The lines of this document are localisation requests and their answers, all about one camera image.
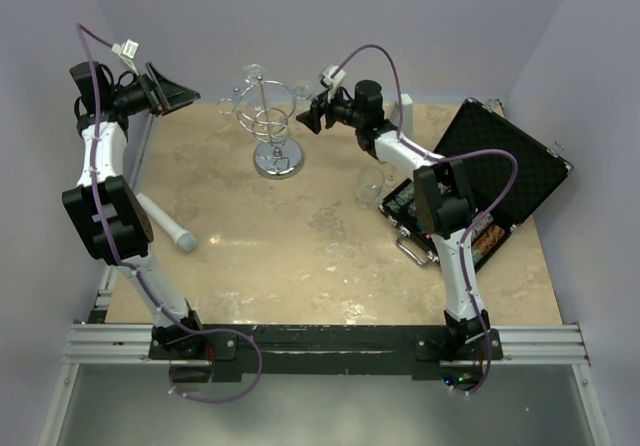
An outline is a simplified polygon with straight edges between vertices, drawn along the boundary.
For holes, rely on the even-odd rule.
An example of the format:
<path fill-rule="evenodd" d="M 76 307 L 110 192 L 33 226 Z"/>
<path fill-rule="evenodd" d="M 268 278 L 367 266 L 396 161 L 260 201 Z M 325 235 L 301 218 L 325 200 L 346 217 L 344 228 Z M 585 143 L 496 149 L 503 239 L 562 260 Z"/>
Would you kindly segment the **tall clear flute glass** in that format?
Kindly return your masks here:
<path fill-rule="evenodd" d="M 309 81 L 299 81 L 293 93 L 300 101 L 309 101 L 314 96 L 314 85 Z"/>

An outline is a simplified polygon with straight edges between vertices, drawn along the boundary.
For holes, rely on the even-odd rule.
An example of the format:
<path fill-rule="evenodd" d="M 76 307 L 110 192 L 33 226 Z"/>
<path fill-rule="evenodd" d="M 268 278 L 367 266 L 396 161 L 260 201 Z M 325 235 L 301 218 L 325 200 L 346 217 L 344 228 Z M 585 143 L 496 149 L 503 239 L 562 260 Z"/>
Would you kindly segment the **ribbed clear glass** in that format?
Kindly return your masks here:
<path fill-rule="evenodd" d="M 376 207 L 382 194 L 385 177 L 374 167 L 362 169 L 357 178 L 356 200 L 363 208 Z"/>

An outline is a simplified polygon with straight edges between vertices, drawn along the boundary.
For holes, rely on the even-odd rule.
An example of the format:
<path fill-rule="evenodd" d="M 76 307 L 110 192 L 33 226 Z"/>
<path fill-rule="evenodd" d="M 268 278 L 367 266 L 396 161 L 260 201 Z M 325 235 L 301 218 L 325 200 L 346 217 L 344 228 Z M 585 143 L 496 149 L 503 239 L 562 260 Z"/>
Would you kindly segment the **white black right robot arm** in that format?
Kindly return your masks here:
<path fill-rule="evenodd" d="M 296 116 L 314 134 L 336 123 L 352 127 L 359 147 L 394 166 L 412 180 L 416 217 L 433 241 L 446 290 L 445 335 L 448 352 L 469 358 L 484 338 L 484 359 L 492 358 L 488 313 L 481 299 L 472 259 L 469 226 L 475 200 L 464 163 L 435 155 L 408 140 L 385 116 L 382 87 L 362 80 L 349 95 L 343 87 L 334 96 L 315 96 Z"/>

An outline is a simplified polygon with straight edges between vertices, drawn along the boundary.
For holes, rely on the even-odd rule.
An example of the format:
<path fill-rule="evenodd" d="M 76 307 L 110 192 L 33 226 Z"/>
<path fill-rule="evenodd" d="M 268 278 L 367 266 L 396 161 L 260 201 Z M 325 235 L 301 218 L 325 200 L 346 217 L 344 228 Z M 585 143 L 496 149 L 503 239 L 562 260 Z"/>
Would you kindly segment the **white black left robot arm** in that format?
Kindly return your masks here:
<path fill-rule="evenodd" d="M 123 176 L 123 158 L 131 116 L 167 115 L 200 95 L 152 64 L 129 83 L 97 61 L 73 66 L 70 75 L 80 93 L 74 115 L 84 159 L 76 186 L 62 194 L 64 209 L 90 256 L 127 277 L 151 312 L 152 358 L 194 359 L 205 351 L 207 334 L 153 254 L 151 221 Z"/>

